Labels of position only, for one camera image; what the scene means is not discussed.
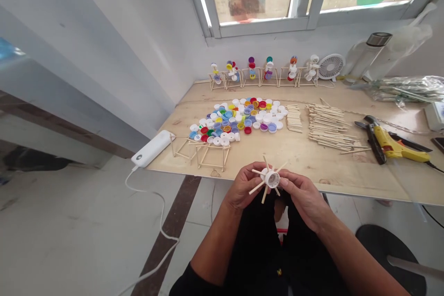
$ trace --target fan grille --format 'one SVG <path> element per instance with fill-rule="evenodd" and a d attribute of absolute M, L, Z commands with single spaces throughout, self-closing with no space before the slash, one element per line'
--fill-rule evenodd
<path fill-rule="evenodd" d="M 319 66 L 319 78 L 329 80 L 339 75 L 344 67 L 344 58 L 341 55 L 328 55 Z"/>

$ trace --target bundle of wooden sticks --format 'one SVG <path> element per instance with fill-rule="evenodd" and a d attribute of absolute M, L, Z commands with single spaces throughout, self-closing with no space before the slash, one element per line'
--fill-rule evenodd
<path fill-rule="evenodd" d="M 320 104 L 309 104 L 308 118 L 310 140 L 342 150 L 341 154 L 358 153 L 370 150 L 367 146 L 355 144 L 356 136 L 345 134 L 351 126 L 344 120 L 344 112 L 338 108 Z"/>
<path fill-rule="evenodd" d="M 287 128 L 290 131 L 302 133 L 301 111 L 298 105 L 287 105 Z"/>

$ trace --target white fan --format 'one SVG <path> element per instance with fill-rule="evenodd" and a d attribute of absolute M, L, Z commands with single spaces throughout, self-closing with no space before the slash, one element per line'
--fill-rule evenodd
<path fill-rule="evenodd" d="M 341 73 L 345 65 L 345 58 L 340 54 L 330 54 L 319 62 L 318 78 L 336 82 L 336 76 Z"/>

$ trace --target brown floor strip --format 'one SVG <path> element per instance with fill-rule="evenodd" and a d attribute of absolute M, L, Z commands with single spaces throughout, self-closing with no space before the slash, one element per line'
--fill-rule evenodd
<path fill-rule="evenodd" d="M 163 222 L 163 230 L 169 236 L 180 237 L 182 229 L 185 225 L 186 217 L 190 211 L 191 204 L 193 203 L 194 197 L 199 187 L 200 180 L 202 177 L 195 176 L 185 176 L 182 185 L 180 186 L 179 192 L 174 199 L 173 205 L 171 206 L 168 216 Z M 156 242 L 154 243 L 153 249 L 148 256 L 147 262 L 142 269 L 140 275 L 143 275 L 150 270 L 154 269 L 168 250 L 175 243 L 174 240 L 166 239 L 160 232 L 157 236 Z M 159 270 L 152 276 L 146 278 L 145 280 L 136 284 L 131 293 L 131 296 L 145 296 L 145 295 L 157 295 L 162 286 L 163 279 L 167 273 L 168 266 L 170 265 L 171 257 L 176 249 L 174 249 L 168 258 L 165 260 L 163 265 Z"/>

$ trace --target charging cable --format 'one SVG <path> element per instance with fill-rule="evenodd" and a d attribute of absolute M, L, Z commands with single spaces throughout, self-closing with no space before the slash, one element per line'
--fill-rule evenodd
<path fill-rule="evenodd" d="M 143 274 L 142 276 L 140 276 L 136 281 L 134 281 L 132 284 L 130 284 L 129 286 L 127 286 L 125 289 L 123 289 L 118 296 L 122 296 L 128 289 L 130 289 L 131 287 L 133 287 L 134 285 L 138 284 L 139 282 L 141 282 L 142 280 L 145 280 L 146 278 L 150 277 L 151 275 L 153 275 L 154 273 L 156 273 L 159 268 L 162 266 L 162 264 L 165 262 L 165 260 L 167 259 L 168 255 L 171 253 L 172 250 L 174 250 L 174 248 L 179 244 L 179 238 L 176 237 L 172 237 L 172 236 L 168 236 L 162 229 L 162 221 L 163 221 L 163 212 L 165 210 L 165 198 L 154 191 L 146 191 L 146 190 L 138 190 L 135 189 L 131 186 L 128 185 L 128 179 L 130 178 L 130 176 L 134 173 L 134 171 L 136 171 L 137 169 L 139 169 L 138 166 L 135 166 L 130 174 L 128 175 L 128 177 L 125 179 L 125 186 L 128 187 L 130 190 L 136 191 L 136 192 L 144 192 L 144 193 L 153 193 L 159 197 L 161 197 L 162 201 L 163 201 L 163 207 L 162 207 L 162 213 L 160 214 L 160 233 L 167 239 L 171 239 L 176 241 L 176 243 L 168 250 L 168 252 L 165 254 L 165 257 L 163 257 L 163 259 L 160 261 L 160 263 L 156 266 L 156 268 L 154 268 L 152 271 L 149 271 L 146 274 Z"/>

